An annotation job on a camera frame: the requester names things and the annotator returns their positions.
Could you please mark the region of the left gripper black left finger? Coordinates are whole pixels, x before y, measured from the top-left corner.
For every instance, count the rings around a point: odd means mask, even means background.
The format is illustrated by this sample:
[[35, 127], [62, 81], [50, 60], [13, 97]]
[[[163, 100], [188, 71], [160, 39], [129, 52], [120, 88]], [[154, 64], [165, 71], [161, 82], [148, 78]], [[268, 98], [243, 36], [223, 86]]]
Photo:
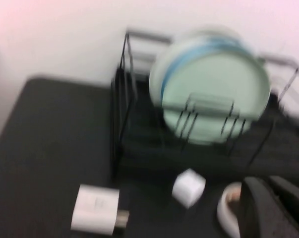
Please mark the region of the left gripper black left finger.
[[238, 226], [242, 238], [299, 238], [299, 225], [283, 207], [268, 179], [241, 183]]

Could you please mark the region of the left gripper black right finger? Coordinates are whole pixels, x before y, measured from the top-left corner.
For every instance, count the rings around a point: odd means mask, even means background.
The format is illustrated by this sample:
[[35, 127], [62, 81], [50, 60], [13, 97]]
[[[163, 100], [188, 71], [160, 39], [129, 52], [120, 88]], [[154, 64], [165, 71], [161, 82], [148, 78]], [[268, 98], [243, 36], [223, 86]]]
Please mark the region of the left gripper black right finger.
[[278, 196], [291, 218], [299, 225], [299, 187], [278, 176], [270, 176], [268, 184]]

